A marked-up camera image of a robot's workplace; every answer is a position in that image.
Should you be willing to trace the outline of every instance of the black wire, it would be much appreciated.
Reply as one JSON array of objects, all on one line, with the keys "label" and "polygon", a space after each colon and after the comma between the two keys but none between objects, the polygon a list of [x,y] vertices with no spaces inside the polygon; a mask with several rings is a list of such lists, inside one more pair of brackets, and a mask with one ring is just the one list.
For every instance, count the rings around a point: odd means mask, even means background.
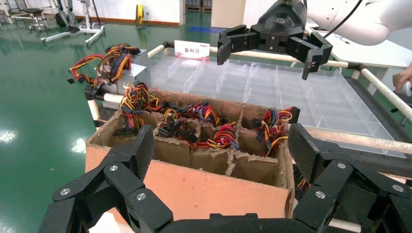
[{"label": "black wire", "polygon": [[361,3],[362,3],[362,0],[359,0],[358,3],[356,3],[355,7],[352,9],[352,11],[342,20],[342,22],[340,22],[334,29],[330,30],[330,32],[328,32],[324,36],[324,38],[328,37],[329,35],[334,33],[340,26],[342,26],[342,24],[344,24],[349,19],[349,17],[353,15],[353,13],[356,11],[356,9],[359,7]]},{"label": "black wire", "polygon": [[99,22],[99,26],[101,26],[102,23],[100,22],[99,14],[97,13],[96,4],[94,4],[94,0],[92,0],[92,2],[93,2],[94,12],[96,13],[97,21]]}]

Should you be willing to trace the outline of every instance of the white table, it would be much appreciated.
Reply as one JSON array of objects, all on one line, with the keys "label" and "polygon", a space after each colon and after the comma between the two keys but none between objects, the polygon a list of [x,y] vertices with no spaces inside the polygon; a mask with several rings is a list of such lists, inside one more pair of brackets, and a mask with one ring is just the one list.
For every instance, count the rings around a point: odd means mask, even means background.
[{"label": "white table", "polygon": [[[308,33],[317,27],[316,23],[307,23],[305,31]],[[331,55],[341,62],[362,63],[366,66],[376,67],[375,76],[383,79],[389,68],[405,69],[412,62],[412,51],[389,40],[374,46],[364,46],[342,38],[339,35],[331,34],[327,41],[333,45]],[[376,88],[370,84],[368,91],[373,95]]]}]

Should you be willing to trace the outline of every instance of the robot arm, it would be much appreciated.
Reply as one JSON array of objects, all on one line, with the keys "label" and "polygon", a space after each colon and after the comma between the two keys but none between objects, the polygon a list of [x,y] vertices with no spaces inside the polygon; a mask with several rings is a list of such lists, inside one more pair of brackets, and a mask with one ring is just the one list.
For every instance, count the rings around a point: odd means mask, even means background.
[{"label": "robot arm", "polygon": [[[330,31],[358,0],[308,0],[308,17]],[[366,0],[335,33],[361,45],[377,45],[390,32],[412,26],[412,1]]]},{"label": "robot arm", "polygon": [[219,33],[218,65],[239,51],[286,53],[305,64],[302,79],[306,80],[310,72],[327,63],[332,51],[332,45],[320,34],[304,37],[306,18],[304,1],[276,1],[250,29],[239,25]]}]

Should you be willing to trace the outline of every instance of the cardboard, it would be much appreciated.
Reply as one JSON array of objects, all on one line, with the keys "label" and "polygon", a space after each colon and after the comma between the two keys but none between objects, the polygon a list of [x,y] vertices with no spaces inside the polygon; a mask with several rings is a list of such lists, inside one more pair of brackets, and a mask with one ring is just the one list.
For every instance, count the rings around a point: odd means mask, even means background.
[{"label": "cardboard", "polygon": [[[152,94],[179,106],[208,101],[219,116],[237,123],[239,150],[233,146],[224,150],[199,149],[175,138],[158,137],[163,115],[143,115],[145,122],[154,127],[155,135],[155,155],[144,183],[173,211],[175,220],[209,218],[211,213],[292,217],[294,182],[287,141],[271,152],[272,158],[254,156],[263,155],[266,146],[256,141],[249,122],[263,117],[267,108],[174,92]],[[201,142],[213,138],[220,128],[196,119],[188,121]],[[112,137],[113,131],[124,125],[125,118],[118,111],[87,140],[86,171],[95,168],[112,146],[134,139]],[[116,210],[111,212],[116,221],[125,223]]]}]

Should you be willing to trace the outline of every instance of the plastic grid organizer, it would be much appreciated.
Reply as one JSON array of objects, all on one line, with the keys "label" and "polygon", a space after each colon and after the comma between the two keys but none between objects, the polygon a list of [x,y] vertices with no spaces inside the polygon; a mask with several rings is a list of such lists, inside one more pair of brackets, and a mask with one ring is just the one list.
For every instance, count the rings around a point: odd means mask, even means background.
[{"label": "plastic grid organizer", "polygon": [[[152,86],[160,90],[246,102],[265,107],[301,109],[299,123],[393,140],[338,71],[319,71],[302,80],[302,69],[216,58],[201,61],[156,55],[151,59]],[[404,154],[348,143],[341,147],[406,158]]]}]

